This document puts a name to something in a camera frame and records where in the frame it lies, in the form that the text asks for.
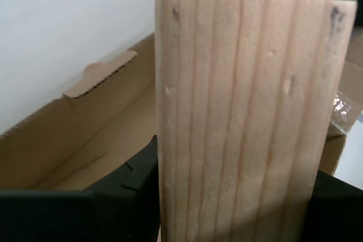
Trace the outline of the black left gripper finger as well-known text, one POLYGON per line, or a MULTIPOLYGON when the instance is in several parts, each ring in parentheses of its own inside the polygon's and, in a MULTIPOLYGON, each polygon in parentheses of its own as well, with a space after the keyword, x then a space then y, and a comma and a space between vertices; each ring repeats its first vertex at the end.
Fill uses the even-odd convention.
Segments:
POLYGON ((84 190, 2 190, 2 241, 157 241, 158 142, 84 190))
POLYGON ((302 241, 362 241, 362 190, 318 171, 302 241))

